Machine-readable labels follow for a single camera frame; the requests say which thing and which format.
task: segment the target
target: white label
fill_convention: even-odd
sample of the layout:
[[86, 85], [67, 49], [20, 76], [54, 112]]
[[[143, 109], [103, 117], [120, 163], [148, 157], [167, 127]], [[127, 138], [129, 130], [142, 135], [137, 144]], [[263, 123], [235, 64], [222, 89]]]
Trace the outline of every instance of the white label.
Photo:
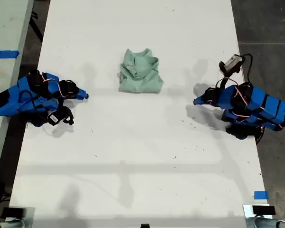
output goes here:
[[57, 119], [54, 115], [51, 115], [50, 118], [51, 118], [55, 123], [58, 122], [58, 119]]

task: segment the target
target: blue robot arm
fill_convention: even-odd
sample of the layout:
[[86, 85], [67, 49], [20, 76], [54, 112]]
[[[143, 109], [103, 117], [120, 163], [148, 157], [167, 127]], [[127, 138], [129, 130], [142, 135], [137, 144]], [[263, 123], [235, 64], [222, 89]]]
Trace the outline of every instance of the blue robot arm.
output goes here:
[[31, 71], [11, 88], [0, 93], [0, 116], [21, 114], [35, 126], [58, 124], [61, 120], [73, 124], [73, 115], [63, 106], [65, 99], [87, 99], [88, 94], [71, 80]]
[[224, 74], [220, 80], [221, 86], [208, 88], [193, 103], [220, 107], [224, 110], [222, 120], [231, 123], [226, 129], [228, 133], [239, 139], [254, 135], [258, 142], [265, 128], [280, 131], [285, 127], [285, 101], [268, 95], [250, 82], [225, 88], [229, 77], [239, 72], [244, 61], [244, 56], [234, 55], [228, 65], [221, 62], [220, 69]]

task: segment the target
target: folded cloth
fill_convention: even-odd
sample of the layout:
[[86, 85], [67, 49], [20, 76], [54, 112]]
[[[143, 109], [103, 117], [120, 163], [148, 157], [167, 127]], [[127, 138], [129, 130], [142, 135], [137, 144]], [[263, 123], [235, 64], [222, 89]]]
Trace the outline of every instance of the folded cloth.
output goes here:
[[137, 93], [159, 93], [163, 80], [158, 73], [158, 58], [152, 56], [150, 49], [140, 53], [126, 51], [120, 65], [119, 91]]

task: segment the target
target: mint green shirt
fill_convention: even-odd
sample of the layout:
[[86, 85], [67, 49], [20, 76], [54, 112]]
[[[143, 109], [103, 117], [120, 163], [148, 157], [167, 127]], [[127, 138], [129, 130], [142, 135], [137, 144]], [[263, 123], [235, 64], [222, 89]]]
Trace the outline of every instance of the mint green shirt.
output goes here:
[[163, 80], [158, 73], [158, 58], [152, 56], [150, 49], [140, 53], [126, 51], [120, 65], [120, 91], [137, 93], [159, 93]]

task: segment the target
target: gray table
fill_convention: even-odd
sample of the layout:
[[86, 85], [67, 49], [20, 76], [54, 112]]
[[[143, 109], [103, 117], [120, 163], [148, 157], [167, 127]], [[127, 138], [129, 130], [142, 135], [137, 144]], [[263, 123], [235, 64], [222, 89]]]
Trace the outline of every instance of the gray table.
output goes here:
[[[18, 50], [14, 59], [0, 59], [0, 92], [16, 83], [33, 0], [0, 0], [0, 50]], [[8, 128], [8, 118], [0, 117], [0, 156]]]

